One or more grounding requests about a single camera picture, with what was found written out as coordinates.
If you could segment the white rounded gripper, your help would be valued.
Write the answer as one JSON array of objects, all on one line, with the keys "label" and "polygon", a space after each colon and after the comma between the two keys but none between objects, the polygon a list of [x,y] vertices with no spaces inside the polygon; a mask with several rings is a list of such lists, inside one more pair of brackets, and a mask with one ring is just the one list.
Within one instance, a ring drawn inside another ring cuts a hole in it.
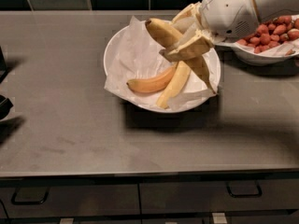
[{"label": "white rounded gripper", "polygon": [[[185,33],[190,27],[201,29],[202,24],[216,35],[241,38],[253,33],[259,25],[254,0],[202,0],[189,4],[172,20],[171,25]],[[200,31],[174,49],[162,49],[160,54],[170,62],[187,61],[209,52],[214,47],[209,37]]]}]

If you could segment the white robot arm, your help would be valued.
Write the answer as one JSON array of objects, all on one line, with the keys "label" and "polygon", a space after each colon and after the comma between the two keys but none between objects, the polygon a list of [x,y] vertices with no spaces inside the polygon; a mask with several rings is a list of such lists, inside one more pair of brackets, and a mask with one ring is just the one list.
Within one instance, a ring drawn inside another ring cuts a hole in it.
[{"label": "white robot arm", "polygon": [[296,15],[299,0],[202,0],[193,13],[194,24],[171,47],[162,51],[169,61],[189,60],[228,39],[255,32],[263,22]]}]

